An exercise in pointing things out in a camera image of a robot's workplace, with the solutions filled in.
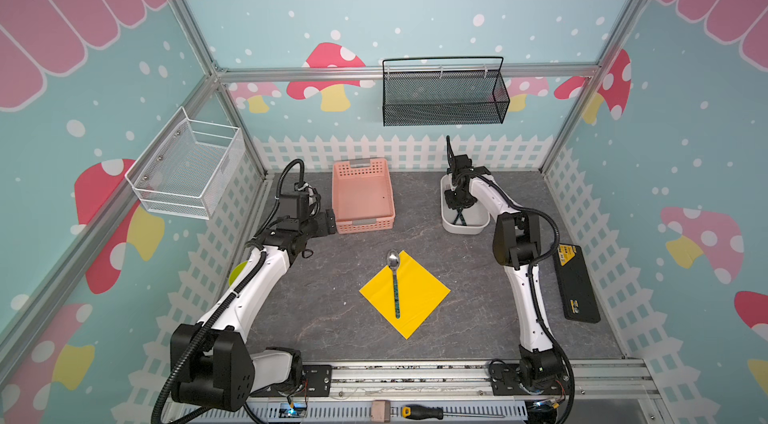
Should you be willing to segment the spoon with teal handle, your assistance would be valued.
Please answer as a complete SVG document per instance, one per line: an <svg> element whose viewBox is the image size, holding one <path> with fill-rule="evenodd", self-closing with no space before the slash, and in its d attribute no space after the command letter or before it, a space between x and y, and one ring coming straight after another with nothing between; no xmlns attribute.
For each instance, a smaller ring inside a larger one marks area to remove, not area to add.
<svg viewBox="0 0 768 424"><path fill-rule="evenodd" d="M390 250L386 255L387 267L392 274L392 286L393 286L393 303L395 318L401 317L400 310L400 297L399 297L399 283L398 283L398 270L400 267L400 253L396 250Z"/></svg>

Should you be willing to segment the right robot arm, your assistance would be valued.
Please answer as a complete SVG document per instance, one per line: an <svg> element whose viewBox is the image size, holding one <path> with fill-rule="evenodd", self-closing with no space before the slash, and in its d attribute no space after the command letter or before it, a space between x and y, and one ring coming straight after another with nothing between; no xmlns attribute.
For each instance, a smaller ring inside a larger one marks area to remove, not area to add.
<svg viewBox="0 0 768 424"><path fill-rule="evenodd" d="M492 251L513 291L520 325L518 381L539 394L570 375L567 355L554 337L540 287L539 264L556 254L560 233L554 219L514 201L484 166L454 152L446 141L449 178L442 198L454 226L466 225L467 211L479 207L494 221Z"/></svg>

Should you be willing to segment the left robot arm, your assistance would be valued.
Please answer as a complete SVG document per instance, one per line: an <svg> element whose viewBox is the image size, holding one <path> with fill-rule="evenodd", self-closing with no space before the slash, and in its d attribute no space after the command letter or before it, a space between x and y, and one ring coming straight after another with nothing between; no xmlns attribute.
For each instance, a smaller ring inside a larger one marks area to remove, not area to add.
<svg viewBox="0 0 768 424"><path fill-rule="evenodd" d="M321 208L315 188L304 183L280 195L271 218L247 243L245 268L216 304L194 324L181 324L170 341L171 371L155 401L150 420L159 423L169 400L192 405L180 422L213 409L244 408L252 394L271 389L285 396L304 385L301 353L284 347L249 352L247 339L267 297L298 257L307 257L313 238L335 232L333 213Z"/></svg>

